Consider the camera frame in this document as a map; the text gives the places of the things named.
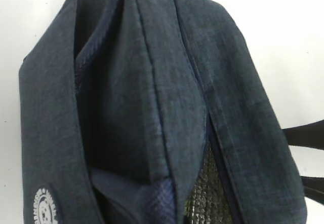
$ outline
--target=white wall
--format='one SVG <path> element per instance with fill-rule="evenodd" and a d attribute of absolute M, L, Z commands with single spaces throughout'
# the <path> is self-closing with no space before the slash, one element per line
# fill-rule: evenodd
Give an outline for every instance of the white wall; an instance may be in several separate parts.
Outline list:
<path fill-rule="evenodd" d="M 215 0 L 244 34 L 283 128 L 324 119 L 324 0 Z M 22 223 L 18 69 L 64 0 L 0 0 L 0 223 Z M 301 174 L 324 154 L 291 147 Z M 324 207 L 307 200 L 308 224 Z"/>

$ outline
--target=bag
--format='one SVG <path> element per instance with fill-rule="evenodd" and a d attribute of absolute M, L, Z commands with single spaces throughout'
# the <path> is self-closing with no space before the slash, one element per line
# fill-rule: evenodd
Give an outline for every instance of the bag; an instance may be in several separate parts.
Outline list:
<path fill-rule="evenodd" d="M 20 73 L 24 221 L 305 223 L 245 40 L 211 0 L 66 0 Z"/>

